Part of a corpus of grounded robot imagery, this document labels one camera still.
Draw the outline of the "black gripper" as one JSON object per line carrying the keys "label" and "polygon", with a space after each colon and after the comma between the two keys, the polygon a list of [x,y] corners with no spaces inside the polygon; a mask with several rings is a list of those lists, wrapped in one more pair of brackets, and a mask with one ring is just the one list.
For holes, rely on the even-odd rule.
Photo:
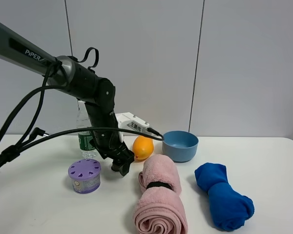
{"label": "black gripper", "polygon": [[134,162],[134,153],[121,142],[117,129],[99,129],[92,131],[97,151],[103,159],[113,159],[111,169],[125,176]]}

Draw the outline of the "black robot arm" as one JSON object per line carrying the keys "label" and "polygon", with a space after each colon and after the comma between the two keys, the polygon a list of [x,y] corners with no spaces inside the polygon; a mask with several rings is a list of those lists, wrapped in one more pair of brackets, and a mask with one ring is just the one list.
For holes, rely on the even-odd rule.
{"label": "black robot arm", "polygon": [[0,142],[22,107],[35,94],[59,90],[85,103],[93,144],[102,158],[112,159],[112,170],[125,176],[134,160],[133,152],[120,138],[114,113],[115,86],[98,77],[93,66],[85,68],[72,56],[54,57],[0,23],[0,59],[44,77],[42,86],[27,94],[0,129]]}

